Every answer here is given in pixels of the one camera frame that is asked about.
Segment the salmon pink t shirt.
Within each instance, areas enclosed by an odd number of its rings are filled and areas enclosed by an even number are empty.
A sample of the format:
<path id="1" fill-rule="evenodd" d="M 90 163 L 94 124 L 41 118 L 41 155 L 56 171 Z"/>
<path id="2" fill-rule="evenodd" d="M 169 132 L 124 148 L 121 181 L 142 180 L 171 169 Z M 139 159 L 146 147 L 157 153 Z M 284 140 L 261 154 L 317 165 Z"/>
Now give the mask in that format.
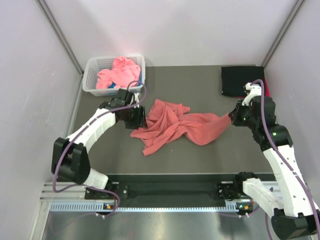
<path id="1" fill-rule="evenodd" d="M 196 145 L 207 145 L 219 138 L 231 124 L 228 114 L 217 116 L 214 113 L 190 113 L 190 110 L 181 103 L 156 99 L 146 118 L 147 128 L 135 129 L 130 137 L 140 139 L 144 143 L 144 156 L 149 156 L 183 135 Z"/>

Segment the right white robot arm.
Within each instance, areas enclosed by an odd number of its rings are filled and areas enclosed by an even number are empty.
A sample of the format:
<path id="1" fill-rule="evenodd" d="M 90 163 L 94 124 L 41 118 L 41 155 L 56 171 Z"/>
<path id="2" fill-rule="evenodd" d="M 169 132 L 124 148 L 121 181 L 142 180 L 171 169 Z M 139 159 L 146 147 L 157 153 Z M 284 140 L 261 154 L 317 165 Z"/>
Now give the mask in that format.
<path id="1" fill-rule="evenodd" d="M 273 231 L 281 240 L 319 236 L 320 209 L 302 178 L 289 131 L 276 123 L 275 108 L 271 97 L 255 96 L 249 102 L 239 100 L 228 116 L 232 125 L 251 130 L 272 168 L 281 197 L 253 172 L 236 174 L 231 193 L 221 190 L 219 195 L 226 201 L 253 199 L 270 218 Z"/>

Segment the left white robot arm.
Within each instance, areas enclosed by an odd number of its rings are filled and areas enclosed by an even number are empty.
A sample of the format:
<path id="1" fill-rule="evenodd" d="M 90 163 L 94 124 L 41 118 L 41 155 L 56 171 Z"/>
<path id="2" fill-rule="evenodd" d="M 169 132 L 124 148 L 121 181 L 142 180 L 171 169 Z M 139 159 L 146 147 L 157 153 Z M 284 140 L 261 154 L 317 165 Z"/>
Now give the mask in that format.
<path id="1" fill-rule="evenodd" d="M 58 179 L 62 179 L 73 186 L 93 188 L 105 199 L 113 194 L 114 187 L 109 183 L 109 177 L 91 167 L 89 152 L 99 138 L 119 121 L 123 121 L 127 129 L 145 128 L 145 108 L 141 101 L 139 93 L 121 88 L 110 101 L 104 101 L 77 131 L 54 141 L 51 162 L 54 192 L 59 192 L 56 184 Z"/>

